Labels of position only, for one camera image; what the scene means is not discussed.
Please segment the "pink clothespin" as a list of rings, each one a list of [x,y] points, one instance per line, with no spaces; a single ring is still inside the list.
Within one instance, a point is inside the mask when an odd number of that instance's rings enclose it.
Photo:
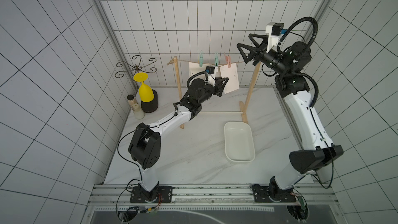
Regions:
[[[231,68],[231,57],[224,54],[224,58],[226,60],[226,65],[228,68]]]

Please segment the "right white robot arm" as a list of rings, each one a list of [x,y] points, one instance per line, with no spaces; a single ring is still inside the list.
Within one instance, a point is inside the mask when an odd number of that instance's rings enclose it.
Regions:
[[[297,41],[282,51],[284,40],[303,22],[313,27],[309,41]],[[342,146],[335,145],[326,133],[315,110],[319,97],[317,83],[302,71],[312,59],[311,45],[317,33],[318,23],[312,17],[300,18],[288,29],[283,23],[271,22],[266,26],[263,42],[255,44],[255,61],[274,71],[275,85],[294,118],[302,142],[301,150],[289,154],[287,167],[270,180],[269,190],[274,195],[292,190],[311,171],[334,166],[335,160],[344,153]]]

